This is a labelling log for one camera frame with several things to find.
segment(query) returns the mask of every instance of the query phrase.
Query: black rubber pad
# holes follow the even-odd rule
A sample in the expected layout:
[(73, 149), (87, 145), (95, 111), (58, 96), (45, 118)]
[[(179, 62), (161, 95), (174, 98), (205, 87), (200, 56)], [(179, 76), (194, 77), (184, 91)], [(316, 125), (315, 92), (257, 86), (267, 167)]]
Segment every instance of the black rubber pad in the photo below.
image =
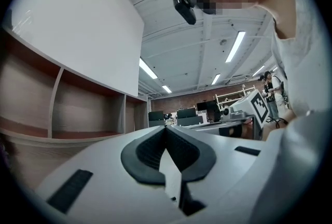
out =
[(84, 186), (88, 183), (92, 172), (77, 170), (52, 196), (47, 203), (66, 214), (73, 205)]
[(165, 176), (159, 172), (159, 166), (165, 149), (184, 183), (203, 179), (216, 162), (216, 154), (209, 145), (167, 126), (128, 143), (121, 152), (123, 168), (139, 183), (164, 186)]
[(249, 155), (253, 155), (253, 156), (258, 156), (260, 153), (260, 150), (253, 149), (253, 148), (247, 148), (247, 147), (237, 147), (235, 150), (249, 154)]

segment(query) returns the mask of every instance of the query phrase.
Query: white wall panel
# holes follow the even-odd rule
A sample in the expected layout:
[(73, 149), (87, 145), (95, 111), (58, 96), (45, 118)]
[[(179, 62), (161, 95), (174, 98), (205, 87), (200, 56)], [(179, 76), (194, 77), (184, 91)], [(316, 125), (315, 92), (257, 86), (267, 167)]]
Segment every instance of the white wall panel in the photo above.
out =
[(144, 23), (129, 0), (14, 0), (14, 31), (41, 53), (137, 96)]

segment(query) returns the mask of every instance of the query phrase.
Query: workstation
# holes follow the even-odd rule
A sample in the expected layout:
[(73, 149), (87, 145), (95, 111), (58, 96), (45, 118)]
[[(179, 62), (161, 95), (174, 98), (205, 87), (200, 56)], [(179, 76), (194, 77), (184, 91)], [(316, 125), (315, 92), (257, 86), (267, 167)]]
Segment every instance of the workstation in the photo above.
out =
[(12, 1), (0, 146), (41, 215), (269, 223), (313, 182), (332, 113), (315, 101), (293, 121), (271, 116), (260, 75), (288, 81), (271, 52), (272, 15), (195, 4)]

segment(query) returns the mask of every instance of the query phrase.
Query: ceiling light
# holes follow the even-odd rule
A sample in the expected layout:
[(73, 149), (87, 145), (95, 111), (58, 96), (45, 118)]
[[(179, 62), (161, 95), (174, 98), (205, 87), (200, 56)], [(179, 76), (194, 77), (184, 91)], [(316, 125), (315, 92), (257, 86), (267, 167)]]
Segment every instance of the ceiling light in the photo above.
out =
[(212, 82), (212, 85), (216, 84), (218, 78), (219, 78), (220, 74), (216, 75), (216, 77), (214, 78), (213, 82)]
[(165, 89), (168, 93), (172, 93), (172, 91), (167, 86), (162, 86), (163, 89)]
[(158, 78), (157, 75), (144, 63), (144, 61), (140, 58), (140, 68), (143, 69), (152, 79)]
[(265, 65), (263, 65), (259, 70), (257, 70), (256, 73), (253, 74), (253, 76), (257, 75), (258, 72), (261, 71), (264, 67), (265, 67)]
[(244, 35), (245, 35), (245, 31), (239, 31), (238, 32), (237, 38), (236, 38), (236, 40), (234, 42), (234, 45), (233, 45), (233, 47), (232, 47), (232, 49), (231, 49), (231, 51), (228, 55), (226, 63), (229, 63), (230, 61), (232, 61), (234, 55), (236, 54), (236, 52), (237, 52), (237, 50), (238, 50), (238, 48), (239, 48), (239, 46), (240, 46), (240, 44), (243, 40)]

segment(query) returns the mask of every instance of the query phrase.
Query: ceiling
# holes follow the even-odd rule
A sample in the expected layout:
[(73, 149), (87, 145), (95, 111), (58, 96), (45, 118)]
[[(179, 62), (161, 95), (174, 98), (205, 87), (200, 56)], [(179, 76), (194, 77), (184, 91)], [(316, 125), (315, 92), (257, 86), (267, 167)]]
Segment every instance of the ceiling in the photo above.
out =
[[(140, 94), (156, 99), (199, 92), (224, 86), (234, 76), (248, 75), (250, 80), (262, 65), (264, 69), (275, 66), (272, 18), (261, 8), (227, 9), (220, 16), (195, 9), (197, 22), (189, 25), (176, 12), (172, 0), (130, 1), (145, 22), (141, 57), (158, 76), (151, 79), (140, 69)], [(245, 38), (226, 64), (237, 31), (246, 31)], [(217, 74), (220, 78), (211, 86)], [(172, 94), (167, 94), (164, 85)]]

